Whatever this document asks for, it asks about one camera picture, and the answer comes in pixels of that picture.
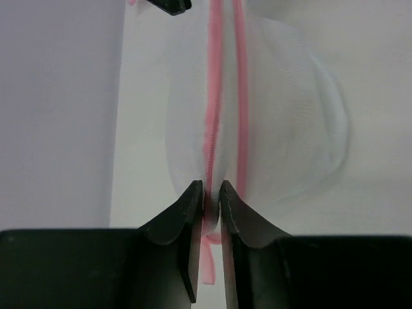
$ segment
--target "black clamp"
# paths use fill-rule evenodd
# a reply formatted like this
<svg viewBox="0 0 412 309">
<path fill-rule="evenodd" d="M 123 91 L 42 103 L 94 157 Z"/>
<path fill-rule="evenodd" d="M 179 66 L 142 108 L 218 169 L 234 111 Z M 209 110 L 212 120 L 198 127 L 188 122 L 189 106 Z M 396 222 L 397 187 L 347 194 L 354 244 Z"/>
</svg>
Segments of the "black clamp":
<svg viewBox="0 0 412 309">
<path fill-rule="evenodd" d="M 220 191 L 229 309 L 412 308 L 412 239 L 291 236 Z M 139 229 L 0 233 L 0 308 L 189 309 L 202 182 Z"/>
<path fill-rule="evenodd" d="M 191 0 L 147 0 L 166 13 L 176 16 L 192 7 Z"/>
</svg>

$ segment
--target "white surface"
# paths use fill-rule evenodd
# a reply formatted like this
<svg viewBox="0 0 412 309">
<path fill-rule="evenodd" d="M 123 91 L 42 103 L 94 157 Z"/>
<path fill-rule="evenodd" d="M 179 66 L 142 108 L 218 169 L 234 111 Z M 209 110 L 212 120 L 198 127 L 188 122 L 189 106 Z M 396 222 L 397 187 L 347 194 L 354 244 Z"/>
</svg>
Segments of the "white surface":
<svg viewBox="0 0 412 309">
<path fill-rule="evenodd" d="M 343 168 L 318 188 L 273 207 L 251 206 L 294 234 L 412 234 L 412 2 L 254 4 L 301 30 L 336 74 L 351 138 Z M 164 146 L 169 81 L 158 62 L 171 18 L 150 8 L 139 17 L 126 10 L 113 226 L 143 224 L 176 199 Z M 200 286 L 194 308 L 225 308 L 220 249 L 214 253 L 218 282 Z"/>
<path fill-rule="evenodd" d="M 123 18 L 0 1 L 0 230 L 109 225 Z"/>
</svg>

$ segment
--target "white backdrop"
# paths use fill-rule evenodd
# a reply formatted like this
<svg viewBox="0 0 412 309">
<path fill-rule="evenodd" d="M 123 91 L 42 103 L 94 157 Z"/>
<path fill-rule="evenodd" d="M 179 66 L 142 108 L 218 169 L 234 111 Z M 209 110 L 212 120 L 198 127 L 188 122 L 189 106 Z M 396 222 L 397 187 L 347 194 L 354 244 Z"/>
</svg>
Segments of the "white backdrop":
<svg viewBox="0 0 412 309">
<path fill-rule="evenodd" d="M 0 230 L 107 227 L 124 3 L 0 1 Z"/>
</svg>

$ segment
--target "white mesh fabric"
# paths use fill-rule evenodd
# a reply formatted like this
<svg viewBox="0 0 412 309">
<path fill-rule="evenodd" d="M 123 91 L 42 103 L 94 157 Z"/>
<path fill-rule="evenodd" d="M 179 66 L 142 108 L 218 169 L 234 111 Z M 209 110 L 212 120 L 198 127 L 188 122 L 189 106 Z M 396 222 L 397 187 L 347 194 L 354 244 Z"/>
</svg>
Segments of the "white mesh fabric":
<svg viewBox="0 0 412 309">
<path fill-rule="evenodd" d="M 246 15 L 249 151 L 246 201 L 266 206 L 336 170 L 348 121 L 331 75 L 297 30 Z"/>
<path fill-rule="evenodd" d="M 231 119 L 236 117 L 236 54 L 233 22 L 223 18 L 223 94 L 220 125 L 212 172 L 212 216 L 205 219 L 204 233 L 217 225 L 219 217 L 218 194 L 228 166 L 229 138 L 236 132 Z M 206 181 L 205 142 L 208 72 L 209 1 L 193 3 L 186 11 L 187 22 L 175 32 L 174 42 L 168 49 L 170 65 L 170 92 L 166 123 L 166 150 L 169 172 L 176 193 L 180 195 L 193 180 Z"/>
<path fill-rule="evenodd" d="M 231 2 L 224 0 L 223 102 L 213 168 L 218 219 L 223 179 L 236 183 L 238 126 L 236 40 Z M 298 31 L 247 11 L 249 137 L 246 202 L 266 206 L 306 190 L 340 166 L 348 120 L 332 76 Z M 166 148 L 177 194 L 205 181 L 205 111 L 209 2 L 193 3 L 167 50 L 170 65 Z"/>
</svg>

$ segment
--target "zipper teeth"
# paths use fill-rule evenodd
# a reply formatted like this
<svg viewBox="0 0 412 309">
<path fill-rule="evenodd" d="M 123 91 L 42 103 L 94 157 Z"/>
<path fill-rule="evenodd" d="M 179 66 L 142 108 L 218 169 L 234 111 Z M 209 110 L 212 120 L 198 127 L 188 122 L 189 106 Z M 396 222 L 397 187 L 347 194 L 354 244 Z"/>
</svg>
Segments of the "zipper teeth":
<svg viewBox="0 0 412 309">
<path fill-rule="evenodd" d="M 208 37 L 208 72 L 207 72 L 207 110 L 205 119 L 205 143 L 203 152 L 206 167 L 205 212 L 210 209 L 212 176 L 216 140 L 220 124 L 222 92 L 222 52 L 223 52 L 223 2 L 210 0 L 210 20 Z"/>
<path fill-rule="evenodd" d="M 232 0 L 236 33 L 236 56 L 238 60 L 238 165 L 236 190 L 245 198 L 248 158 L 248 62 L 245 31 L 245 14 L 242 0 Z"/>
</svg>

